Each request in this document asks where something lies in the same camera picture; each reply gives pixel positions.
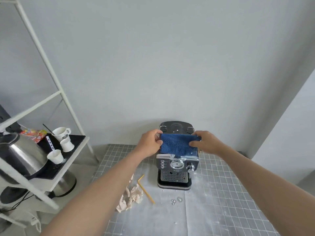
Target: blue cloth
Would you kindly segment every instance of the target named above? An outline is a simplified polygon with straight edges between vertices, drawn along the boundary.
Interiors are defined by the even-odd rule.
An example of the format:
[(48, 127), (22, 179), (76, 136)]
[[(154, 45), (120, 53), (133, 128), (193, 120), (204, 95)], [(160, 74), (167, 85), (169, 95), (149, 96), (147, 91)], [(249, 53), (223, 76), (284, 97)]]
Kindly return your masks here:
[(197, 135), (161, 134), (160, 138), (163, 141), (161, 153), (175, 154), (177, 156), (197, 156), (198, 148), (188, 145), (191, 141), (201, 140)]

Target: coffee machine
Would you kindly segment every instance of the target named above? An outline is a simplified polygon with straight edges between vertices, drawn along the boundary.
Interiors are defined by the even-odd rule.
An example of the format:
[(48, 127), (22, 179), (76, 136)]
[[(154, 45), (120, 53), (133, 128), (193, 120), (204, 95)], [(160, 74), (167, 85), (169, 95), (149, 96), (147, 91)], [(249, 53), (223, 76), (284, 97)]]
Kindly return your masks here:
[[(193, 134), (195, 129), (190, 123), (168, 121), (160, 124), (163, 134)], [(158, 186), (164, 189), (189, 190), (191, 188), (191, 174), (197, 169), (197, 156), (177, 156), (163, 154), (158, 151), (156, 166), (158, 168)]]

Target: forearm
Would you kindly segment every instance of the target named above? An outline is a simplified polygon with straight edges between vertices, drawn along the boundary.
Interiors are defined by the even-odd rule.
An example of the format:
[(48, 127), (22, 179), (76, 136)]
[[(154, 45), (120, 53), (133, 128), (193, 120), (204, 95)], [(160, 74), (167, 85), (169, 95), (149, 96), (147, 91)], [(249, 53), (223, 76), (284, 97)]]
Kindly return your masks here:
[(282, 236), (315, 235), (315, 197), (226, 145), (218, 155)]
[(135, 151), (129, 153), (72, 199), (42, 235), (101, 235), (142, 159)]

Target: white mug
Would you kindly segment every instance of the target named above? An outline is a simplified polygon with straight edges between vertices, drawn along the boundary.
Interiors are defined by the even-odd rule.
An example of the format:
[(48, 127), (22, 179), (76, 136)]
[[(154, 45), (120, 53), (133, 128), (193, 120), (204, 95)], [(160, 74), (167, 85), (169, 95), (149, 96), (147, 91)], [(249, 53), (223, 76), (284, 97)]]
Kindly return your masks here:
[(51, 160), (55, 164), (60, 164), (61, 162), (63, 162), (61, 150), (53, 150), (49, 152), (49, 154), (47, 155), (47, 159)]
[(62, 147), (62, 150), (64, 152), (69, 152), (69, 151), (72, 151), (73, 148), (74, 148), (74, 145), (72, 144), (72, 142), (70, 141), (70, 138), (66, 138), (64, 140), (62, 140), (60, 142), (60, 145)]
[(57, 138), (59, 142), (66, 139), (70, 133), (71, 129), (65, 127), (58, 127), (55, 130), (53, 130), (54, 137)]

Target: person's left hand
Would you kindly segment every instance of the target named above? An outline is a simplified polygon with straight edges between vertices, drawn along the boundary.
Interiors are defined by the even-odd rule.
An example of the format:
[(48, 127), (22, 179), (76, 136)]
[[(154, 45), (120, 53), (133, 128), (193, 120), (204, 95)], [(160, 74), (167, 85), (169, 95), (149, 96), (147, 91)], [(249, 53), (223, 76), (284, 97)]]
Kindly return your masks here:
[(153, 129), (142, 134), (140, 141), (133, 151), (140, 154), (143, 158), (155, 154), (163, 144), (163, 141), (158, 137), (158, 134), (162, 133), (161, 130)]

